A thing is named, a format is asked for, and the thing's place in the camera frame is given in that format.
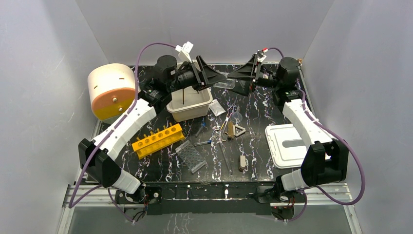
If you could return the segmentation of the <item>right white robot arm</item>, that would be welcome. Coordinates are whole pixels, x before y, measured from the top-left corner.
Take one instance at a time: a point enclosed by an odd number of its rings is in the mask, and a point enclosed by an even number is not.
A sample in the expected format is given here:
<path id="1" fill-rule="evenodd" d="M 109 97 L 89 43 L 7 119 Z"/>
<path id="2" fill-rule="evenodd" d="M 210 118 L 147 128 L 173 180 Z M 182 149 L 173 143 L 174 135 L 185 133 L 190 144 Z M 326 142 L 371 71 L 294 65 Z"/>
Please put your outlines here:
<path id="1" fill-rule="evenodd" d="M 300 63 L 292 57 L 283 57 L 275 72 L 263 66 L 264 51 L 255 53 L 248 62 L 228 74 L 239 80 L 240 89 L 234 92 L 244 96 L 257 86 L 270 88 L 273 101 L 292 123 L 302 138 L 307 153 L 298 170 L 276 178 L 271 189 L 258 192 L 281 202 L 288 201 L 298 190 L 343 181 L 347 176 L 349 150 L 342 140 L 321 128 L 305 102 L 304 94 L 296 86 Z"/>

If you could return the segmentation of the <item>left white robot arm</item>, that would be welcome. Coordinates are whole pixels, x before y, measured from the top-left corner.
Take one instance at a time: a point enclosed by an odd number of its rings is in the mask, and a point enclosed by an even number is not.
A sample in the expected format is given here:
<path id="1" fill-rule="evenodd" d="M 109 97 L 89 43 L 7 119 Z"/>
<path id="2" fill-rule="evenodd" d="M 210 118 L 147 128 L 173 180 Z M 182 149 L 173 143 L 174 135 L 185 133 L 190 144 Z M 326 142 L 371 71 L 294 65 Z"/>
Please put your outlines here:
<path id="1" fill-rule="evenodd" d="M 121 169 L 116 159 L 126 143 L 145 124 L 154 119 L 172 100 L 172 93 L 188 87 L 202 91 L 226 77 L 214 70 L 201 56 L 196 62 L 177 64 L 175 57 L 164 55 L 139 85 L 138 99 L 105 132 L 78 145 L 82 173 L 87 173 L 104 188 L 115 187 L 127 193 L 134 203 L 145 198 L 144 182 Z"/>

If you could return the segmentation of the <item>black wire ring stand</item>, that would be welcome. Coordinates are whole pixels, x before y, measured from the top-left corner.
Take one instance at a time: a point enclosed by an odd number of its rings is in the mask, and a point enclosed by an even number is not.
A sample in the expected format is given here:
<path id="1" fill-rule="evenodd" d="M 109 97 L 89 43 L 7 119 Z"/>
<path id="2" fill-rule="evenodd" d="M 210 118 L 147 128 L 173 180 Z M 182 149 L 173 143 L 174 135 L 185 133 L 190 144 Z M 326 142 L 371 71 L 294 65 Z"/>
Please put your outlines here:
<path id="1" fill-rule="evenodd" d="M 182 94 L 183 105 L 194 105 L 198 102 L 199 92 L 193 89 L 184 89 Z"/>

